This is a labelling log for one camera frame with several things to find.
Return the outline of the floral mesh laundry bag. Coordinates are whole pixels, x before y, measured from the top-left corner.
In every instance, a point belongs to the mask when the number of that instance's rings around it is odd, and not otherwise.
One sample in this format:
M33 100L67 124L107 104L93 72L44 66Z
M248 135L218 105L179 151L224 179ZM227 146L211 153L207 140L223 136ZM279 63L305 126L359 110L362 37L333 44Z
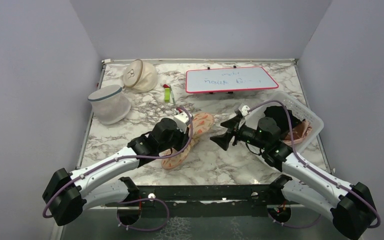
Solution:
M208 112L200 112L195 114L192 121L193 131L190 144L181 154L162 159L161 167L165 170L171 170L180 166L188 157L191 149L199 142L200 137L211 129L211 127L214 125L214 122L214 116Z

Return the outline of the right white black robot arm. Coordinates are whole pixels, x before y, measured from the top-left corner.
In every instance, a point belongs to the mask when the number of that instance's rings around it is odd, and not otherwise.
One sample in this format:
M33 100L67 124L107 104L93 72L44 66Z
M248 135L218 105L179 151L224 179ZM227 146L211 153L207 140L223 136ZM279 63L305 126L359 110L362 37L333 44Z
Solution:
M341 180L305 160L280 139L282 130L273 118L261 118L255 129L246 126L241 116L221 126L226 132L210 137L211 141L225 151L237 142L256 147L267 165L283 173L268 190L272 202L301 204L330 220L351 240L358 240L367 229L380 225L368 187Z

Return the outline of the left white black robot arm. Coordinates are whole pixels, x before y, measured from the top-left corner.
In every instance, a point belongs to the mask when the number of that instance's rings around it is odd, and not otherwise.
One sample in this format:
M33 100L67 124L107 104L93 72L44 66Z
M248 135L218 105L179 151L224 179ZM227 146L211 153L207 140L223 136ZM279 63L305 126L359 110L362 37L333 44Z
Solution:
M184 152L192 141L193 128L193 116L185 112L165 117L110 157L73 171L56 170L42 194L46 203L42 216L53 218L58 226L72 222L91 206L89 194L95 195L110 179L163 159L161 153L166 150L171 149L173 157Z

